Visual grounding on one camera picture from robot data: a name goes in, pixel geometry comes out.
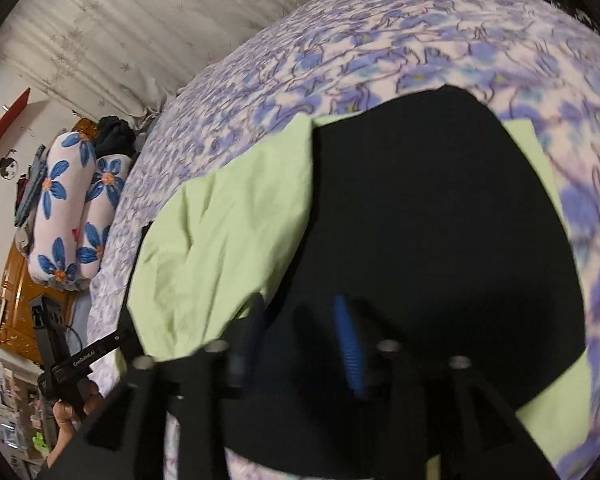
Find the left hand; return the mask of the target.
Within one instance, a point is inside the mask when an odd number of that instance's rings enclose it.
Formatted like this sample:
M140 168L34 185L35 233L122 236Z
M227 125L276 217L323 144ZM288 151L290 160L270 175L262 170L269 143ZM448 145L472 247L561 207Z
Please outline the left hand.
M99 392L98 385L91 380L88 382L88 396L83 404L85 415L91 414L102 403L102 394ZM58 426L58 437L55 447L46 457L46 465L48 468L58 459L62 451L67 447L73 436L76 434L74 422L78 419L74 408L65 401L58 401L53 406L53 415Z

